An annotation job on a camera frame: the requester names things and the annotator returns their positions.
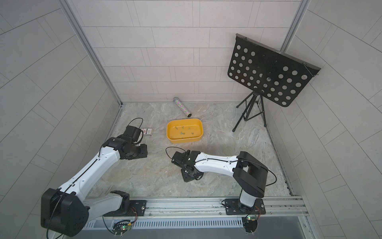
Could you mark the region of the yellow plastic storage box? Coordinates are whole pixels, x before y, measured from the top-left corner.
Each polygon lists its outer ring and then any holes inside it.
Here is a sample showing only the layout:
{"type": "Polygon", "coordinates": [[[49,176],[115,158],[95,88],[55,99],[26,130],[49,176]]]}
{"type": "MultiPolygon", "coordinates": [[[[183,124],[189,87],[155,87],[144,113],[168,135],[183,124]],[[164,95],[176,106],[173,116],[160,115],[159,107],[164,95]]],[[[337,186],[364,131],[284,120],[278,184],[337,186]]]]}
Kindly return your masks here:
{"type": "Polygon", "coordinates": [[[203,124],[199,119],[178,119],[167,124],[166,136],[171,143],[199,141],[204,134],[203,124]]]}

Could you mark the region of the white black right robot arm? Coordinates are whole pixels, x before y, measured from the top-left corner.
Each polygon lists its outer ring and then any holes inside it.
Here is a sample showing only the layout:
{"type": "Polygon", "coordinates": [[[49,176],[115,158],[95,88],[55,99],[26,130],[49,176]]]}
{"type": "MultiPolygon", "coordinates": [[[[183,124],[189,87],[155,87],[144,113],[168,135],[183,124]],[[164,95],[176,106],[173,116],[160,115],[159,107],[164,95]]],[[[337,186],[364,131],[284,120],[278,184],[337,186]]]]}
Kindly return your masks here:
{"type": "Polygon", "coordinates": [[[181,168],[183,180],[200,180],[205,172],[230,176],[242,188],[238,210],[248,212],[255,208],[255,201],[263,198],[268,174],[272,173],[251,154],[242,151],[234,156],[209,155],[200,151],[175,152],[172,163],[181,168]]]}

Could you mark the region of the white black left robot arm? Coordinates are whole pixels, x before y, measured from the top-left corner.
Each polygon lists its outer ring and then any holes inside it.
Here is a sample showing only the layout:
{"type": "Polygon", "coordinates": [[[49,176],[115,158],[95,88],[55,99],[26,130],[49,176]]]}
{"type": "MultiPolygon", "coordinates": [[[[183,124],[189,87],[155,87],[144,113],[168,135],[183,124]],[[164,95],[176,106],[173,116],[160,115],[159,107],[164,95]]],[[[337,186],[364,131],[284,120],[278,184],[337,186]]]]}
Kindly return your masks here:
{"type": "Polygon", "coordinates": [[[146,144],[111,137],[95,157],[75,176],[57,189],[47,189],[41,197],[41,226],[48,239],[77,235],[91,220],[100,217],[144,216],[145,200],[131,201],[126,192],[113,190],[105,196],[87,199],[104,173],[119,160],[146,158],[146,144]]]}

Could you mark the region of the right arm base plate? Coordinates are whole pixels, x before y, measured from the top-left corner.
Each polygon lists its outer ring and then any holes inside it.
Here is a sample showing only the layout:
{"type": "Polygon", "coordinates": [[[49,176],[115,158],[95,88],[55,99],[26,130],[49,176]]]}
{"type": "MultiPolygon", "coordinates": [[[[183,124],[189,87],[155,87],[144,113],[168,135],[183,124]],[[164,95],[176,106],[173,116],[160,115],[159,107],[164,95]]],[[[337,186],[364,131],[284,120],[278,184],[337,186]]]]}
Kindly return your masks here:
{"type": "Polygon", "coordinates": [[[265,215],[266,210],[262,199],[256,198],[254,206],[249,207],[240,202],[238,198],[224,199],[221,202],[227,215],[265,215]]]}

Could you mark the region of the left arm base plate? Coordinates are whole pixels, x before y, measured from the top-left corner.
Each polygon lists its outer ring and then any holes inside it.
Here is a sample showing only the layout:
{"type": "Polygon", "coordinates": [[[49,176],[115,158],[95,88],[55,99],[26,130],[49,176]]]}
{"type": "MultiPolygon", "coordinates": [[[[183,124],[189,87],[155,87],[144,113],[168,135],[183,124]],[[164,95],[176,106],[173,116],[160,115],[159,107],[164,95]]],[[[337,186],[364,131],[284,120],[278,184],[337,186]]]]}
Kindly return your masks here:
{"type": "Polygon", "coordinates": [[[116,211],[106,213],[104,217],[142,217],[146,210],[146,200],[123,201],[116,211]]]}

